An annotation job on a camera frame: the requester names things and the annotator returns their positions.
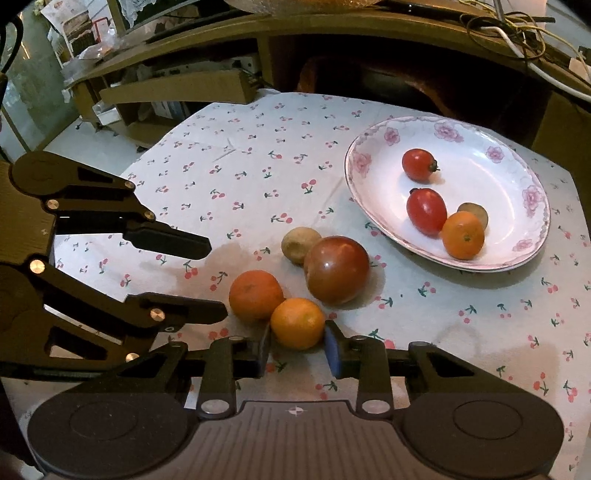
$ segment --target white cable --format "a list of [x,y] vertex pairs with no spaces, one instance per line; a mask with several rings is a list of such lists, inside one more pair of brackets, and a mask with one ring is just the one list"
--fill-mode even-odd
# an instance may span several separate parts
[[[521,52],[517,48],[517,46],[511,41],[511,39],[508,37],[508,35],[504,31],[502,31],[499,27],[484,27],[484,28],[486,28],[487,30],[495,30],[503,38],[503,40],[505,40],[505,42],[507,43],[509,48],[513,51],[513,53],[515,53],[515,55],[517,55],[521,59],[524,58],[523,52]],[[548,81],[549,83],[554,85],[556,88],[559,88],[560,90],[563,90],[563,91],[571,94],[572,96],[575,96],[576,98],[580,98],[581,100],[584,100],[585,102],[591,103],[591,95],[587,95],[586,93],[579,92],[578,90],[575,90],[574,88],[571,88],[568,85],[565,85],[564,83],[556,80],[554,77],[548,75],[541,68],[534,65],[533,62],[529,61],[527,63],[527,65],[534,72],[536,72],[538,75],[540,75],[544,80]]]

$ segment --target plate rim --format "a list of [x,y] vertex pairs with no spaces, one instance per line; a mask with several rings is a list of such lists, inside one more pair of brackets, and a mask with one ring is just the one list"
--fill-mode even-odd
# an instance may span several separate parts
[[438,263],[440,265],[445,265],[446,267],[455,268],[457,270],[469,271],[469,272],[474,272],[474,273],[478,273],[478,272],[480,272],[480,273],[504,272],[504,271],[509,271],[509,270],[513,270],[515,268],[521,267],[522,265],[525,265],[526,263],[531,261],[534,257],[536,257],[538,255],[538,253],[540,253],[542,247],[544,246],[544,244],[548,238],[548,234],[550,232],[550,223],[551,223],[550,202],[548,201],[548,195],[546,193],[544,186],[541,184],[540,179],[537,177],[536,173],[531,169],[531,167],[525,162],[525,160],[523,158],[521,158],[521,156],[515,150],[513,150],[509,145],[507,145],[505,142],[503,142],[499,138],[495,137],[494,135],[491,135],[490,133],[485,132],[477,125],[472,125],[467,122],[458,121],[453,118],[448,118],[448,117],[435,115],[435,114],[413,116],[415,120],[419,120],[422,118],[425,118],[425,119],[428,118],[428,119],[431,119],[430,121],[433,121],[432,119],[436,119],[435,121],[442,121],[443,120],[443,121],[449,121],[449,122],[453,122],[455,124],[459,124],[467,129],[474,130],[479,134],[487,136],[488,138],[497,142],[499,145],[506,147],[513,152],[513,159],[516,162],[518,162],[525,169],[525,171],[530,175],[531,180],[534,183],[534,185],[537,186],[543,194],[542,197],[543,197],[543,204],[544,204],[544,218],[547,217],[547,221],[544,222],[544,225],[541,228],[541,238],[540,238],[540,240],[538,240],[538,242],[536,242],[537,246],[529,254],[526,254],[526,256],[524,258],[521,258],[519,260],[519,257],[516,257],[516,259],[514,259],[511,262],[504,262],[503,264],[501,264],[502,265],[501,267],[490,267],[490,266],[487,267],[486,265],[469,265],[469,264],[466,265],[465,262],[467,262],[467,261],[457,260],[454,258],[450,258],[449,260],[445,260],[445,259],[441,259],[439,257],[436,257],[434,254],[416,246],[414,243],[409,242],[408,240],[398,236],[394,232],[390,232],[385,227],[385,225],[382,224],[382,222],[379,219],[377,219],[374,215],[372,215],[370,212],[368,212],[368,210],[365,208],[365,206],[359,201],[358,195],[356,194],[356,189],[354,189],[352,186],[352,175],[351,175],[352,172],[350,170],[351,162],[349,161],[349,159],[351,158],[352,151],[357,146],[358,140],[366,132],[373,130],[375,133],[375,132],[377,132],[377,130],[381,129],[382,126],[387,125],[389,122],[403,121],[402,119],[408,119],[409,117],[412,117],[412,116],[413,115],[397,116],[397,117],[388,118],[388,119],[378,122],[376,124],[370,125],[365,130],[363,130],[363,132],[361,132],[357,137],[355,137],[355,139],[351,142],[349,148],[347,149],[347,152],[345,153],[345,181],[347,182],[347,186],[348,186],[349,191],[353,197],[353,200],[363,210],[364,214],[367,217],[369,217],[373,223],[376,224],[376,226],[380,229],[380,231],[382,232],[383,235],[394,240],[398,245],[401,245],[402,247],[406,248],[407,250],[410,250],[411,252],[413,252],[417,255],[420,255],[423,258],[427,258],[435,263]]

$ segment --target desk drawer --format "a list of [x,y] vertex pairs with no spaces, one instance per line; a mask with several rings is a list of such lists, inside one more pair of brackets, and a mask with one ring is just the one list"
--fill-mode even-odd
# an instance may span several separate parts
[[256,87],[241,70],[193,72],[128,83],[100,91],[107,103],[228,102],[250,103]]

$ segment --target plastic bag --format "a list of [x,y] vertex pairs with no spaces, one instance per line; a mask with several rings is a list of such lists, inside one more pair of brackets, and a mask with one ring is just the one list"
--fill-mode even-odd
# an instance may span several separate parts
[[102,42],[97,43],[96,45],[91,45],[86,50],[84,50],[80,55],[78,55],[79,59],[82,60],[100,60],[109,52],[117,48],[118,38],[117,32],[113,27],[109,27],[107,30],[107,35]]

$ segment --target tablecloth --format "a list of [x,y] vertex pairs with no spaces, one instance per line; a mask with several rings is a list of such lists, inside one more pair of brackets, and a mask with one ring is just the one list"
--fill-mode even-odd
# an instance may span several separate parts
[[[202,261],[142,251],[121,235],[56,240],[57,267],[123,300],[165,294],[228,302],[245,270],[274,274],[288,297],[310,297],[303,272],[283,257],[282,237],[295,226],[346,235],[371,258],[370,288],[354,306],[328,309],[346,335],[370,335],[387,347],[426,340],[551,403],[565,425],[551,472],[574,477],[591,421],[591,248],[570,174],[506,141],[539,175],[552,210],[548,240],[526,266],[471,274],[411,254],[382,235],[356,205],[343,159],[368,126],[416,111],[365,100],[266,92],[250,105],[211,104],[169,132],[123,175],[158,220],[210,238]],[[230,315],[212,326],[186,325],[172,340],[206,348],[227,335],[250,335]],[[155,346],[170,337],[160,334]],[[7,383],[26,425],[31,398],[65,388]],[[290,352],[273,345],[267,374],[240,380],[238,401],[355,399],[355,380],[336,380],[323,351]],[[393,378],[397,407],[408,405]],[[195,379],[189,402],[195,402]]]

